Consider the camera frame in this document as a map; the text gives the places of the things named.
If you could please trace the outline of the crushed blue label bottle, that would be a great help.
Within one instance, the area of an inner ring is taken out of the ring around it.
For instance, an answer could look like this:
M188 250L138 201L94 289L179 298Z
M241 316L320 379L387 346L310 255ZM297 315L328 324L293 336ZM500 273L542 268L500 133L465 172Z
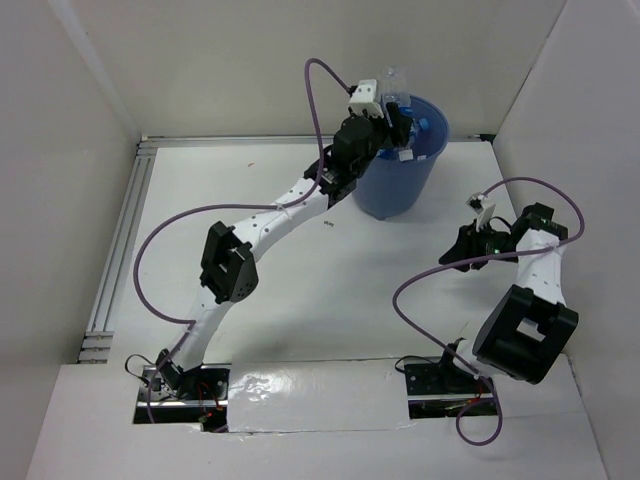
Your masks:
M403 67L391 66L384 69L381 76L381 104L391 126L394 145L388 157L400 162L412 160L415 126Z

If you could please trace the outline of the blue label water bottle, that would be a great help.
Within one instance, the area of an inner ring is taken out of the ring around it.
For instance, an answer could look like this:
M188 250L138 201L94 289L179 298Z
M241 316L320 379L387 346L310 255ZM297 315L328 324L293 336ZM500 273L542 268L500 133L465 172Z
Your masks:
M412 119L411 135L414 140L429 139L432 135L431 123L426 117Z

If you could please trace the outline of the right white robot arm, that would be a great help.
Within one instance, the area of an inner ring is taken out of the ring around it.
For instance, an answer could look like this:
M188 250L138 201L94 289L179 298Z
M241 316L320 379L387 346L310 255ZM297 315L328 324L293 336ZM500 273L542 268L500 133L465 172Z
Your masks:
M477 370L537 384L543 380L575 331L579 315L566 305L561 289L563 240L568 229L552 220L554 210L535 203L525 207L510 230L489 224L459 228L441 265L483 254L516 252L514 284L482 325L474 341L450 346L458 357L440 363L436 379L448 392L460 391Z

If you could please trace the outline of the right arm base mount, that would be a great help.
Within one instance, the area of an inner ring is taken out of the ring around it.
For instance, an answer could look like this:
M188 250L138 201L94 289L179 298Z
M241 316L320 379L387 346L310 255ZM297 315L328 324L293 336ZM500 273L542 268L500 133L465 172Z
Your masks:
M455 418L464 407L466 416L497 415L490 389L452 362L408 355L394 369L404 377L412 420Z

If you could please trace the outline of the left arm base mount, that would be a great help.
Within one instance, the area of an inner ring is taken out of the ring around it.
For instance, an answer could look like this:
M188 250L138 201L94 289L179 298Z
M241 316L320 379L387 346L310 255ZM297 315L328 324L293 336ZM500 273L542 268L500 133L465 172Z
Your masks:
M124 370L138 381L134 425L197 424L203 432L228 432L229 365L204 364L178 390L141 354L129 355Z

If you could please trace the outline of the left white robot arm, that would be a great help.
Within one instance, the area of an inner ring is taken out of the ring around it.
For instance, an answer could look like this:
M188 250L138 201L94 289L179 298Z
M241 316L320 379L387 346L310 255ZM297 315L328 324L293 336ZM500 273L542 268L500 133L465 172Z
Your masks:
M257 263L273 246L304 222L350 195L381 149L411 142L413 118L407 107L386 104L389 117L352 112L323 150L324 165L314 162L291 189L267 209L227 226L218 221L208 231L201 259L200 289L189 311L183 336L163 349L157 360L163 389L176 399L196 390L208 344L230 308L258 286Z

